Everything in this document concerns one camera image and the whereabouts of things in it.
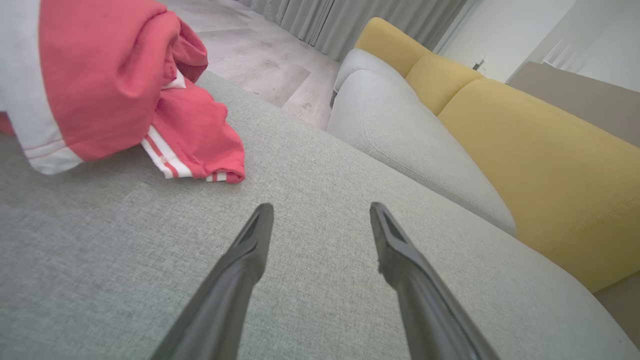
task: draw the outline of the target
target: gray curtain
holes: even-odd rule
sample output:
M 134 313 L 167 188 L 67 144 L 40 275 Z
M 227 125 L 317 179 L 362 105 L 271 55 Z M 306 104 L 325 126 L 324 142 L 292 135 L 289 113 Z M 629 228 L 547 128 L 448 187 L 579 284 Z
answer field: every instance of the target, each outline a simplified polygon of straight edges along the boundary
M 467 0 L 240 0 L 302 41 L 342 61 L 372 17 L 433 50 Z

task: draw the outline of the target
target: floor plank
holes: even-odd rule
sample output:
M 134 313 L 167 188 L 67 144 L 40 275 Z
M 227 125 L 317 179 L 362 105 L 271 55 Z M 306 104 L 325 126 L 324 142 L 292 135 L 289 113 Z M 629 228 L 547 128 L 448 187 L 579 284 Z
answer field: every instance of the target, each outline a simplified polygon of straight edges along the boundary
M 233 0 L 162 0 L 207 47 L 207 70 L 326 129 L 339 64 Z

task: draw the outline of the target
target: red and white garment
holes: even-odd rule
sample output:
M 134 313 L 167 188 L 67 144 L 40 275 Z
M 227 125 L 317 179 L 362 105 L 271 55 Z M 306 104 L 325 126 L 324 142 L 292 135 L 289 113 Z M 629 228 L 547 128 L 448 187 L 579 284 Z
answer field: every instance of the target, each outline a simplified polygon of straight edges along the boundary
M 0 131 L 44 174 L 141 143 L 167 178 L 242 181 L 227 108 L 194 85 L 206 67 L 195 32 L 153 0 L 0 2 Z

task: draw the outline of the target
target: yellow sofa backrest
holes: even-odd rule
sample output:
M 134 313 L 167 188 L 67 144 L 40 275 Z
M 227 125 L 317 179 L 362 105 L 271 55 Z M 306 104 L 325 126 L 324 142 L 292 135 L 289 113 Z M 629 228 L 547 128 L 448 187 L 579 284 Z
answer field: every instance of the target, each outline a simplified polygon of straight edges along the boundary
M 436 116 L 460 89 L 484 78 L 478 71 L 428 51 L 412 67 L 405 80 L 420 101 Z
M 597 291 L 640 270 L 640 149 L 489 79 L 438 118 L 513 214 L 517 237 Z

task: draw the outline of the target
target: gray fabric surface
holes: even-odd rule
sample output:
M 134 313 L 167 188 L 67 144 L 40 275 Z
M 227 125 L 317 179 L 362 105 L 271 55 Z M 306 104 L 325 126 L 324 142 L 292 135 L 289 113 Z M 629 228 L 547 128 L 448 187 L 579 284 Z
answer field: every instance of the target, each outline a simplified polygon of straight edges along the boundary
M 349 75 L 353 74 L 358 70 L 368 70 L 374 72 L 383 78 L 387 79 L 389 82 L 393 83 L 396 87 L 396 90 L 402 92 L 402 94 L 406 97 L 418 99 L 418 95 L 413 91 L 411 85 L 409 85 L 406 80 L 392 68 L 389 64 L 385 63 L 379 57 L 369 54 L 368 52 L 361 49 L 352 49 L 347 57 L 344 59 L 342 64 L 340 65 L 340 69 L 338 70 L 338 75 L 335 78 L 335 83 L 333 85 L 333 90 L 335 92 L 340 91 L 340 87 L 344 83 L 345 80 L 349 77 Z
M 344 82 L 327 131 L 511 235 L 511 212 L 480 168 L 418 99 L 368 70 Z
M 142 149 L 47 177 L 0 135 L 0 358 L 146 359 L 250 216 L 275 224 L 240 359 L 407 359 L 377 273 L 384 202 L 503 359 L 638 359 L 575 279 L 457 204 L 205 73 L 241 184 L 165 180 Z

